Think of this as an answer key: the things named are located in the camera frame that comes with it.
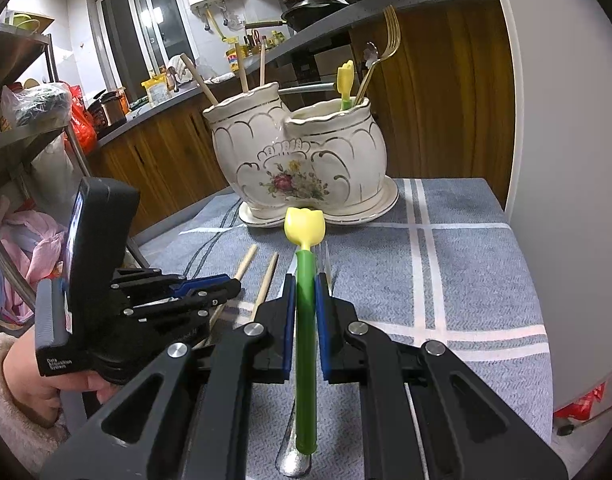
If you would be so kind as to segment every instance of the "wooden cabinet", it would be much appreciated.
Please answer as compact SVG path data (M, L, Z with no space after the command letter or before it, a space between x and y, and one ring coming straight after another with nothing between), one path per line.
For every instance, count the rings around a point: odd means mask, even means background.
M202 113L204 95L145 120L89 155L95 176L141 192L131 235L228 186Z
M499 0L398 12L402 42L375 71L368 97L391 177L483 177L506 204L515 141L515 90ZM384 20L351 31L356 59L380 52Z

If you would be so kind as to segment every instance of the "red rose print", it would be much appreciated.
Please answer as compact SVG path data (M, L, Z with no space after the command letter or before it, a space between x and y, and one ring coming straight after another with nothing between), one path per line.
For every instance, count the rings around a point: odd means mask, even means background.
M280 173L273 177L273 185L282 191L290 191L292 190L292 176Z

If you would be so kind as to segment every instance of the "window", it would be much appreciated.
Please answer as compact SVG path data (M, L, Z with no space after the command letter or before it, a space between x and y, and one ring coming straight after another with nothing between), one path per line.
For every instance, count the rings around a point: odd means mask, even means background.
M177 0L99 0L97 12L117 86L128 99L146 95L142 82L173 56L194 59Z

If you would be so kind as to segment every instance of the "ceramic saucer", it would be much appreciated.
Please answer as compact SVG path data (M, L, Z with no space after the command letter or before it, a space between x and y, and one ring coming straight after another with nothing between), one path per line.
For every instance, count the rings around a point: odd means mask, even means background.
M354 215L334 216L324 213L326 222L334 225L360 225L371 222L376 218L386 214L397 203L400 192L395 181L389 176L384 179L384 194L382 199L370 209ZM241 220L251 227L277 227L284 224L284 214L270 219L261 219L252 215L246 202L240 205Z

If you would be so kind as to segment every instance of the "tablecloth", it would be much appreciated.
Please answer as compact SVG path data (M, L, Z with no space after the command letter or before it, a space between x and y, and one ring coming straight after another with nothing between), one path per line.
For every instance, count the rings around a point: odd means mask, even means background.
M540 305L515 236L482 179L398 179L396 206L369 224L326 226L334 296L392 339L445 342L546 442L552 378ZM234 275L251 244L259 249L243 291L220 330L248 322L273 251L269 298L294 272L296 247L283 228L250 228L235 194L213 198L152 262L189 277ZM292 407L288 384L254 385L247 476L283 478L274 467ZM318 451L313 480L363 478L358 387L318 384Z

